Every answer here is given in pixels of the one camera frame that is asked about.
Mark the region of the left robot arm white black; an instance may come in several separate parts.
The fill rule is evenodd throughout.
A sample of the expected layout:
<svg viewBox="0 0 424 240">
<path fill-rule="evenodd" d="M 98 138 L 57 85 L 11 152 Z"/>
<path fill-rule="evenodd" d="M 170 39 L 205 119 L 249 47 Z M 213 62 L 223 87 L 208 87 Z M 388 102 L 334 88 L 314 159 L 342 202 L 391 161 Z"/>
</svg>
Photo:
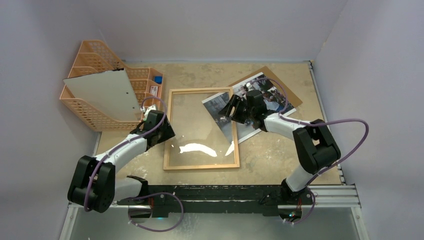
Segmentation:
<svg viewBox="0 0 424 240">
<path fill-rule="evenodd" d="M 146 120 L 130 131 L 124 140 L 104 153 L 82 156 L 76 165 L 67 200 L 86 212 L 105 212 L 113 202 L 131 199 L 138 205 L 149 199 L 148 181 L 128 175 L 118 180 L 116 174 L 135 157 L 175 136 L 163 111 L 151 110 Z"/>
</svg>

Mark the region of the street scene photo print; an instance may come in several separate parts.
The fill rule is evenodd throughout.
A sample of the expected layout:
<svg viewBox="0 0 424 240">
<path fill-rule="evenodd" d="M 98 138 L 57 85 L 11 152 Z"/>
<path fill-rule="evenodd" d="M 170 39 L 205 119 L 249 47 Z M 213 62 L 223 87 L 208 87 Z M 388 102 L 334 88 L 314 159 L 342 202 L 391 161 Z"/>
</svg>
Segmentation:
<svg viewBox="0 0 424 240">
<path fill-rule="evenodd" d="M 236 86 L 233 86 L 232 89 L 234 95 L 238 95 L 245 100 L 248 91 L 259 90 L 262 93 L 266 106 L 269 110 L 276 110 L 276 112 L 283 111 L 286 116 L 296 111 L 296 108 L 291 103 L 287 103 L 286 97 L 280 90 L 277 89 L 274 82 L 269 80 L 264 74 L 257 74 L 248 78 L 247 80 L 238 83 Z M 227 117 L 219 116 L 219 111 L 229 102 L 231 97 L 232 96 L 230 96 L 230 93 L 228 92 L 219 92 L 202 100 L 201 103 L 212 116 L 214 122 L 229 142 L 233 140 L 231 128 L 232 123 L 235 123 L 238 142 L 241 143 L 256 135 L 261 130 L 254 129 L 250 123 L 238 123 Z"/>
</svg>

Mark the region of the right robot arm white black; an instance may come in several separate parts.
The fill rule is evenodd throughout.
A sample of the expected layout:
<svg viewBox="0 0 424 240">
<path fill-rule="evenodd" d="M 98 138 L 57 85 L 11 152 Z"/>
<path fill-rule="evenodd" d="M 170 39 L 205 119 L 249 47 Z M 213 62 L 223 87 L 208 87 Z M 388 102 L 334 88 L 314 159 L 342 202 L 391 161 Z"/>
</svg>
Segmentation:
<svg viewBox="0 0 424 240">
<path fill-rule="evenodd" d="M 302 122 L 293 118 L 283 119 L 278 111 L 267 108 L 259 90 L 248 91 L 245 98 L 233 95 L 218 114 L 240 124 L 250 121 L 254 129 L 294 141 L 299 166 L 282 181 L 280 187 L 280 196 L 288 204 L 300 198 L 320 170 L 341 158 L 341 151 L 323 120 Z"/>
</svg>

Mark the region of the brown frame backing board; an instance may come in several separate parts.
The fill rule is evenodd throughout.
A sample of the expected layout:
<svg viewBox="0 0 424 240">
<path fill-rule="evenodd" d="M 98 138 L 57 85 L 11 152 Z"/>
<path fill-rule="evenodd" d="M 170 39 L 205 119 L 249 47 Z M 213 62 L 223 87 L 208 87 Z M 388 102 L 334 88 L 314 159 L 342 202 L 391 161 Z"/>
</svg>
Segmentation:
<svg viewBox="0 0 424 240">
<path fill-rule="evenodd" d="M 260 75 L 263 74 L 266 77 L 269 77 L 270 79 L 272 79 L 272 80 L 276 81 L 278 84 L 280 84 L 286 92 L 289 103 L 292 104 L 295 108 L 297 108 L 298 106 L 300 106 L 303 103 L 303 101 L 291 89 L 289 89 L 289 87 L 285 83 L 283 83 L 283 81 L 280 78 L 278 78 L 278 76 L 275 73 L 273 73 L 267 66 L 263 66 L 262 68 L 260 68 L 256 71 L 250 73 L 249 75 L 237 80 L 236 82 L 230 84 L 229 86 L 234 87 L 237 84 L 239 84 L 239 83 L 241 83 L 241 82 L 243 82 L 243 81 L 245 81 L 245 80 L 247 80 L 251 77 L 256 76 L 257 74 L 260 74 Z"/>
</svg>

